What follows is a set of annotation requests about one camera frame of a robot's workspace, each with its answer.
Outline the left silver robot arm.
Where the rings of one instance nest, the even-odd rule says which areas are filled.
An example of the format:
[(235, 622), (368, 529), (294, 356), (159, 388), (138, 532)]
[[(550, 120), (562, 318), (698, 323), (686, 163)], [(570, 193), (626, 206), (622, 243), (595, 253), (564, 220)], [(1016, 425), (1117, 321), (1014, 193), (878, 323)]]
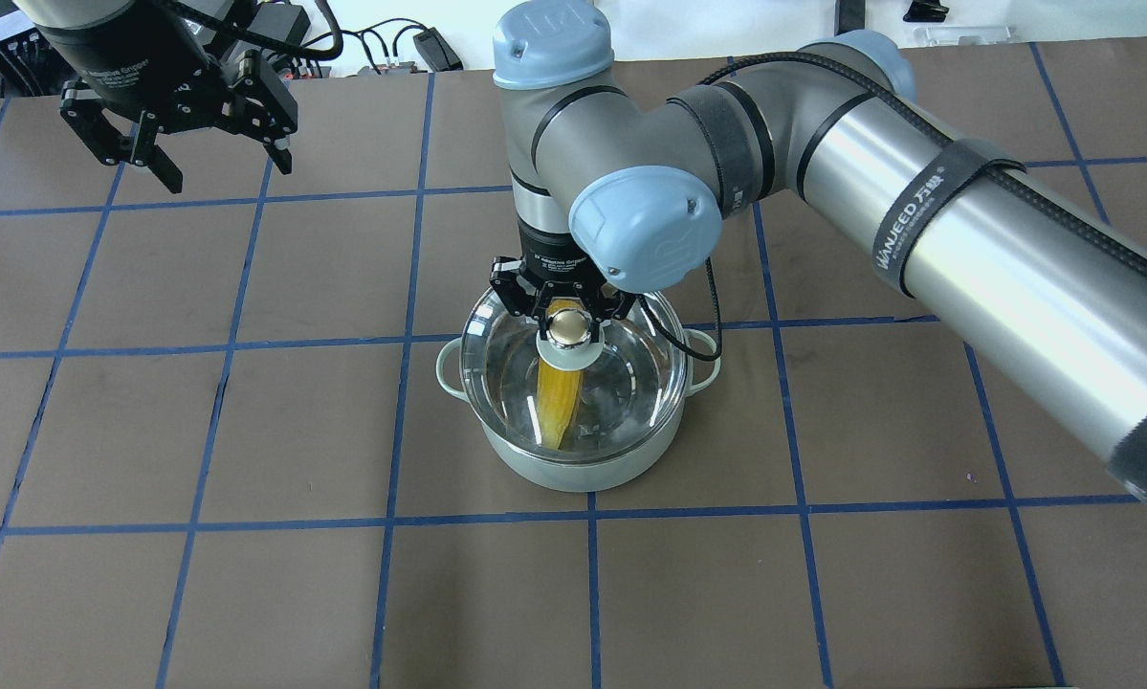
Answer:
[(251, 139), (289, 174), (298, 105), (284, 55), (240, 31), (299, 44), (309, 16), (262, 1), (0, 1), (0, 97), (57, 93), (97, 162), (147, 169), (169, 191), (184, 171), (158, 138), (179, 132)]

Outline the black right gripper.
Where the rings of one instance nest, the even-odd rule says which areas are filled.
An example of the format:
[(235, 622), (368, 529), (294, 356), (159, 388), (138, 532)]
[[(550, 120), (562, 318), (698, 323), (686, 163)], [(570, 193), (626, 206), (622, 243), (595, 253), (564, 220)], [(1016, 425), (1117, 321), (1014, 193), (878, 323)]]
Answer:
[(592, 342), (604, 323), (629, 318), (635, 293), (607, 293), (607, 279), (568, 233), (538, 230), (520, 224), (518, 258), (498, 256), (489, 283), (513, 318), (529, 318), (548, 340), (547, 311), (554, 300), (575, 300), (592, 319)]

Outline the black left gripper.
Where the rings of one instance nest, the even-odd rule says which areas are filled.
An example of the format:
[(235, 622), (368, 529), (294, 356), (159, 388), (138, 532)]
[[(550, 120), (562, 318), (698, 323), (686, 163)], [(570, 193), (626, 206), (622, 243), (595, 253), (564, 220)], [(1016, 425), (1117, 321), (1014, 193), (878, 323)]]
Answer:
[(298, 104), (256, 52), (229, 65), (184, 19), (97, 19), (41, 34), (76, 71), (58, 112), (97, 160), (123, 158), (180, 193), (184, 171), (157, 136), (223, 130), (263, 144), (273, 166), (292, 174)]

